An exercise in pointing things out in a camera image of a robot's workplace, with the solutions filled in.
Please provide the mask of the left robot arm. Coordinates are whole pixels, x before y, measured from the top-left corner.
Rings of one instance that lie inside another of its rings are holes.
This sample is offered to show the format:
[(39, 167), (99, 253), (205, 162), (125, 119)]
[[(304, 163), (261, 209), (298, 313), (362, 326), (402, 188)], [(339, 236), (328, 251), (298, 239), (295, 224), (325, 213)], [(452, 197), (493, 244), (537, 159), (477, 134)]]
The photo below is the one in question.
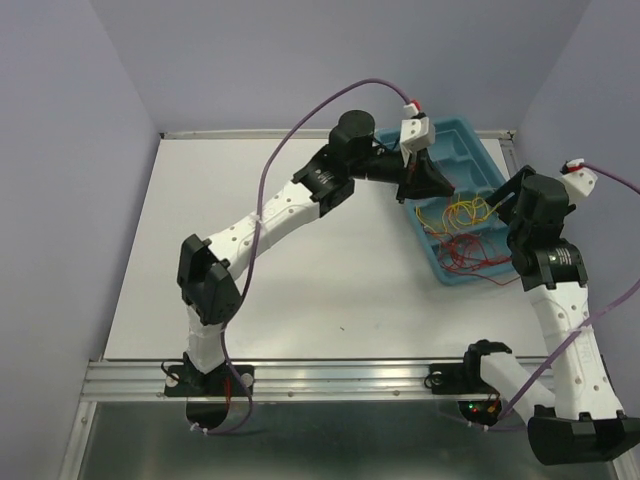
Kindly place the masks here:
[(184, 354), (188, 382), (199, 393), (215, 392), (225, 361), (221, 335), (244, 301), (236, 284), (251, 277), (258, 256), (296, 229), (314, 222), (355, 192), (358, 179), (395, 184), (396, 199), (450, 197), (451, 183), (435, 168), (428, 149), (435, 142), (431, 120), (408, 105), (399, 148), (374, 144), (373, 117), (362, 110), (344, 113), (327, 143), (254, 212), (204, 239), (191, 235), (181, 245), (177, 284), (189, 314)]

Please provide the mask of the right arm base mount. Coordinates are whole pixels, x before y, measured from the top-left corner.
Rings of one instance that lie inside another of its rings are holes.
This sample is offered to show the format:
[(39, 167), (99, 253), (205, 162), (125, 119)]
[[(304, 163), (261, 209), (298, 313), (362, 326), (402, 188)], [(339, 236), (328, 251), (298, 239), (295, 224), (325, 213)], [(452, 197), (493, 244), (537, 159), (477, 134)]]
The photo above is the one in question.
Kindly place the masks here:
[(434, 395), (490, 395), (498, 390), (481, 376), (481, 366), (489, 366), (492, 360), (498, 373), (506, 373), (507, 367), (520, 367), (512, 350), (502, 342), (479, 340), (468, 346), (458, 362), (431, 363), (423, 385)]

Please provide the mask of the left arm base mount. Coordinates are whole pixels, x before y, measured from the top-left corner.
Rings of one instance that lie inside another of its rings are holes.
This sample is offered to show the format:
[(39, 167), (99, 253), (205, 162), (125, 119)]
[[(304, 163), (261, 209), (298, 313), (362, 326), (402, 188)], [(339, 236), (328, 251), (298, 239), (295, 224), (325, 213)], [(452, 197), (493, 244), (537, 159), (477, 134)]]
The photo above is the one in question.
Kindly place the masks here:
[(203, 374), (187, 362), (160, 365), (165, 375), (164, 395), (169, 398), (190, 397), (245, 397), (245, 389), (253, 392), (253, 386), (246, 386), (238, 380), (226, 364), (212, 372)]

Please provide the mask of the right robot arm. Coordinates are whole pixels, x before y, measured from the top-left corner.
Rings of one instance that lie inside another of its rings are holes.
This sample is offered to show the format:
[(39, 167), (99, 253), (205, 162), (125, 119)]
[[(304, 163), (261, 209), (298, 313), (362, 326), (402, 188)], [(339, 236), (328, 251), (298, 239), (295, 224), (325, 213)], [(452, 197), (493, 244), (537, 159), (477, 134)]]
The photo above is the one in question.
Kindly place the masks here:
[(465, 352), (460, 378), (506, 399), (501, 414), (517, 413), (544, 465), (608, 462), (639, 443), (639, 421), (625, 413), (600, 355), (592, 325), (602, 315), (589, 311), (583, 256), (562, 236), (599, 173), (582, 159), (567, 162), (557, 178), (526, 166), (486, 200), (509, 228), (511, 262), (548, 356), (529, 374), (505, 344), (481, 340)]

